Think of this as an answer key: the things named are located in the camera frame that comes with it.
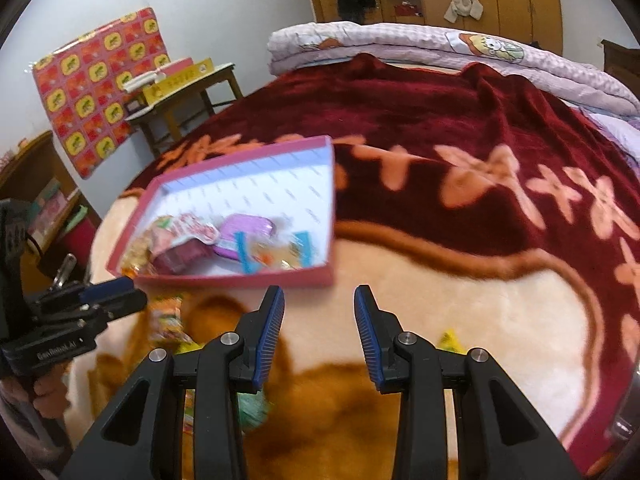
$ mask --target red blanket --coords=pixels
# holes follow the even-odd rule
[[[482,278],[550,268],[578,292],[589,386],[562,437],[585,471],[609,447],[630,379],[621,330],[640,320],[640,189],[617,147],[523,77],[361,54],[281,76],[185,137],[129,193],[210,156],[317,135],[334,138],[338,235]]]

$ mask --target white towel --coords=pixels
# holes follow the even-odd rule
[[[452,0],[449,9],[444,13],[444,19],[455,23],[458,16],[471,16],[479,20],[484,7],[478,0]]]

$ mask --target yellow box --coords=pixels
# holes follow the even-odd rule
[[[194,63],[187,68],[183,68],[180,72],[167,76],[166,79],[154,83],[153,85],[143,88],[146,104],[151,106],[165,97],[178,91],[198,79],[213,72],[213,62],[210,57]]]

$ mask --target white wall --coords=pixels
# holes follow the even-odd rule
[[[638,42],[611,0],[560,0],[560,4],[567,59],[602,69],[604,51],[598,45],[600,40],[638,48]]]
[[[151,6],[174,59],[209,57],[236,63],[236,78],[249,94],[271,78],[266,43],[279,28],[313,20],[309,0],[33,0],[0,49],[0,153],[24,137],[50,129],[28,65],[72,38],[132,10]],[[218,86],[212,100],[231,94]],[[152,160],[142,134],[135,134],[87,180],[59,152],[96,211],[111,203]]]

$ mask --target candy wrapper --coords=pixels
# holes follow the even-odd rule
[[[149,304],[150,337],[161,346],[193,342],[182,325],[183,296],[156,298]]]
[[[275,225],[268,218],[245,214],[229,215],[220,225],[220,239],[216,242],[214,250],[219,256],[239,260],[236,233],[243,232],[251,236],[269,238],[274,231]]]
[[[195,342],[181,343],[176,351],[177,354],[201,350],[204,345]],[[184,393],[184,417],[182,419],[182,431],[186,434],[193,434],[193,414],[195,407],[196,390],[185,390]],[[267,418],[271,404],[261,390],[257,394],[238,394],[238,414],[242,433],[258,428]]]
[[[180,274],[196,260],[213,256],[220,232],[192,213],[161,216],[132,243],[122,259],[122,273]]]
[[[309,233],[302,231],[290,237],[265,238],[236,233],[242,272],[255,274],[262,270],[295,270],[311,266],[312,247]]]

